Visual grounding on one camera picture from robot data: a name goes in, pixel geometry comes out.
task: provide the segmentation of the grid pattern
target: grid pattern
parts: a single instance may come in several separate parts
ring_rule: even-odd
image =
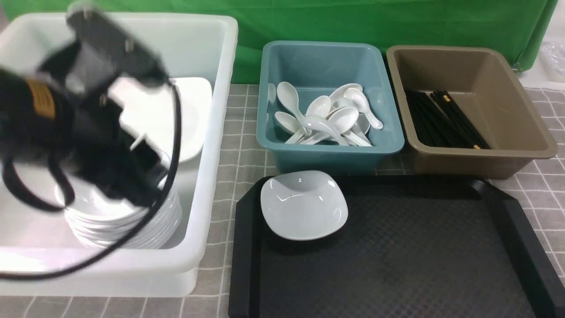
[[[517,198],[565,282],[565,94],[527,89],[559,144],[514,177],[491,181]],[[278,174],[255,139],[257,85],[232,85],[206,253],[194,292],[184,298],[0,297],[0,318],[227,318],[235,203],[265,175]],[[376,174],[410,174],[408,156],[386,158]]]

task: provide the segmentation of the green backdrop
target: green backdrop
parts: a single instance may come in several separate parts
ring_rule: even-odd
[[[10,19],[66,11],[69,0],[3,0]],[[109,11],[229,15],[239,23],[233,81],[257,83],[273,40],[483,46],[532,67],[557,0],[98,0]]]

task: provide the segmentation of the black serving tray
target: black serving tray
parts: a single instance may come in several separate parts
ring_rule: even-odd
[[[263,219],[268,179],[237,203],[230,318],[565,317],[565,289],[520,204],[486,182],[335,177],[347,223],[294,242]]]

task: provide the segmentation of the yellow label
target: yellow label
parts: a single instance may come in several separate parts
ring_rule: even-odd
[[[26,80],[33,96],[33,108],[41,117],[55,119],[55,101],[49,88],[34,80]]]

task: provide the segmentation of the tray rim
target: tray rim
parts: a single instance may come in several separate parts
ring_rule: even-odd
[[[520,281],[536,317],[565,317],[565,287],[551,264],[543,246],[527,219],[520,203],[514,197],[490,183],[475,177],[452,175],[382,175],[332,176],[342,187],[343,182],[371,182],[386,184],[392,181],[461,183],[473,188],[486,203],[493,223],[501,237],[506,254]],[[260,277],[254,272],[257,264],[260,218],[255,210],[245,213],[250,205],[257,207],[262,185],[272,177],[257,181],[237,202],[234,226],[232,276],[228,316],[230,318],[259,318],[259,290],[253,286]]]

